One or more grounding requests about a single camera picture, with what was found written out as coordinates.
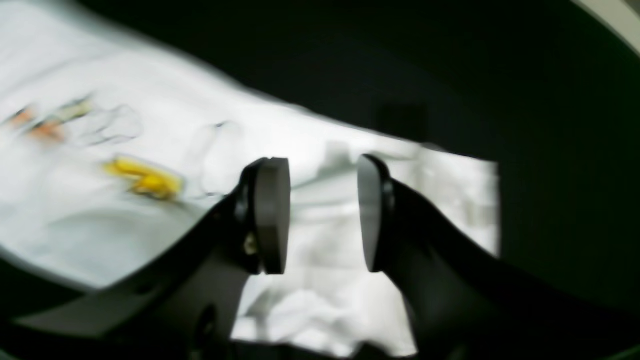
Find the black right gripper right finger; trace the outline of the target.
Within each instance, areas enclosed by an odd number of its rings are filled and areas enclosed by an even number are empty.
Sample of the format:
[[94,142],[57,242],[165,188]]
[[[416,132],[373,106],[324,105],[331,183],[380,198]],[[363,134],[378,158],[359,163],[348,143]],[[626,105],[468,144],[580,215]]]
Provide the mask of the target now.
[[357,162],[366,266],[402,294],[419,360],[628,360],[639,319],[495,258],[371,154]]

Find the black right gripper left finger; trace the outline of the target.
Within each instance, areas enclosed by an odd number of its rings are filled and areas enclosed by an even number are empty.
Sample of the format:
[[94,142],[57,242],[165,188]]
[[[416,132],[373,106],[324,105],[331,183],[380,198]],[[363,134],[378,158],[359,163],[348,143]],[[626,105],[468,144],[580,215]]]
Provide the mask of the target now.
[[231,360],[249,276],[285,272],[290,162],[260,158],[185,237],[116,284],[19,312],[19,360]]

